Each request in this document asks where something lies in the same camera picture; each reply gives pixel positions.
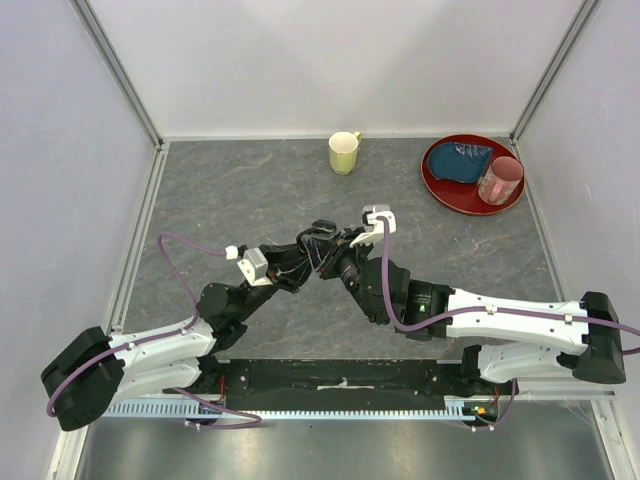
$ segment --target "pink mug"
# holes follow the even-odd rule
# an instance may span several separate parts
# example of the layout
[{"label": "pink mug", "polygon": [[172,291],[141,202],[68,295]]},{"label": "pink mug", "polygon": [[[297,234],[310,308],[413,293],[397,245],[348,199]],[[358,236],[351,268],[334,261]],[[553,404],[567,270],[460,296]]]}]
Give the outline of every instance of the pink mug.
[{"label": "pink mug", "polygon": [[480,179],[478,195],[489,205],[506,202],[524,177],[522,164],[513,157],[498,157]]}]

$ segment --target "robotic arm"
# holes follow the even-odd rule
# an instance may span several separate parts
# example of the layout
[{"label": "robotic arm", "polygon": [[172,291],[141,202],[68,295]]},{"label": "robotic arm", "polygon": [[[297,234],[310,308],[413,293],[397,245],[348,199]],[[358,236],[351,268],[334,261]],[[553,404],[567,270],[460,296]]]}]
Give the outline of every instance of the robotic arm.
[{"label": "robotic arm", "polygon": [[[129,398],[174,387],[211,391],[220,377],[215,353],[230,348],[247,330],[245,320],[278,290],[297,293],[312,272],[324,280],[340,278],[370,322],[394,320],[396,331],[410,339],[480,336],[513,341],[465,349],[452,379],[461,385],[455,389],[459,396],[473,395],[476,390],[470,385],[504,388],[517,377],[570,374],[595,383],[625,381],[619,330],[576,321],[589,317],[617,323],[606,295],[588,292],[580,302],[548,304],[412,280],[409,270],[388,259],[368,258],[373,245],[385,237],[385,228],[389,234],[396,229],[390,208],[365,207],[363,222],[363,227],[338,230],[333,222],[320,220],[294,244],[228,247],[227,258],[239,259],[244,281],[239,286],[205,286],[195,321],[111,337],[99,327],[82,332],[41,375],[50,397],[67,383],[54,407],[62,429],[87,425],[110,405]],[[136,343],[149,337],[154,340]],[[104,358],[78,374],[100,355]]]}]

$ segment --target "black base panel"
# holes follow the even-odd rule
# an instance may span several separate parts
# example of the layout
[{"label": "black base panel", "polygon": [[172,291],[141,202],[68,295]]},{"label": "black base panel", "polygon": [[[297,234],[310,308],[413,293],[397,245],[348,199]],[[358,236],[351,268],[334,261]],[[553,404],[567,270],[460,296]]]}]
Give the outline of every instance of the black base panel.
[{"label": "black base panel", "polygon": [[[467,390],[460,365],[435,360],[231,360],[220,367],[227,406],[244,410],[440,410],[443,395]],[[345,380],[369,388],[318,388]],[[482,390],[474,393],[493,393]]]}]

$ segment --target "gray floor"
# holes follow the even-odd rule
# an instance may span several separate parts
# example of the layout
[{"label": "gray floor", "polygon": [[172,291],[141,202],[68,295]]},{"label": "gray floor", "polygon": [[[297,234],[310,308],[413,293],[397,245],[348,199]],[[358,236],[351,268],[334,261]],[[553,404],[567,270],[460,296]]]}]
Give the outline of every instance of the gray floor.
[{"label": "gray floor", "polygon": [[77,480],[613,479],[590,405],[517,402],[495,432],[434,421],[280,420],[196,432],[103,418]]},{"label": "gray floor", "polygon": [[[316,219],[359,225],[362,207],[373,203],[395,212],[391,258],[412,278],[492,296],[555,299],[528,200],[482,218],[442,207],[420,175],[433,141],[364,139],[348,176],[331,170],[326,140],[172,143],[125,331],[167,325],[191,311],[158,253],[158,233],[212,248],[290,243]],[[242,279],[235,262],[171,241],[168,251],[196,293],[211,281]],[[340,281],[318,278],[297,295],[278,293],[247,324],[248,333],[221,358],[458,358],[477,343],[407,340],[371,325]]]}]

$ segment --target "red plate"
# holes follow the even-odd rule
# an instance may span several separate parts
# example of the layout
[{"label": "red plate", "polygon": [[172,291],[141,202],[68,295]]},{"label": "red plate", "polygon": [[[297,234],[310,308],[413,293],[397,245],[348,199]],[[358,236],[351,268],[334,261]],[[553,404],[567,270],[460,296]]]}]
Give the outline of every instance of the red plate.
[{"label": "red plate", "polygon": [[491,147],[493,152],[491,152],[491,158],[487,165],[491,165],[491,162],[498,157],[506,156],[516,158],[511,150],[503,147],[498,142],[495,142],[490,138],[467,134],[450,135],[448,137],[441,138],[431,145],[422,159],[422,179],[431,192],[431,195],[433,195],[438,202],[451,210],[465,213],[467,215],[494,215],[507,210],[520,200],[522,192],[524,192],[524,178],[522,179],[522,182],[520,182],[520,185],[518,185],[513,191],[509,200],[502,205],[489,205],[480,200],[480,197],[478,196],[478,185],[475,183],[459,183],[454,182],[453,180],[436,180],[429,171],[429,155],[435,147],[446,142],[468,143],[471,145]]}]

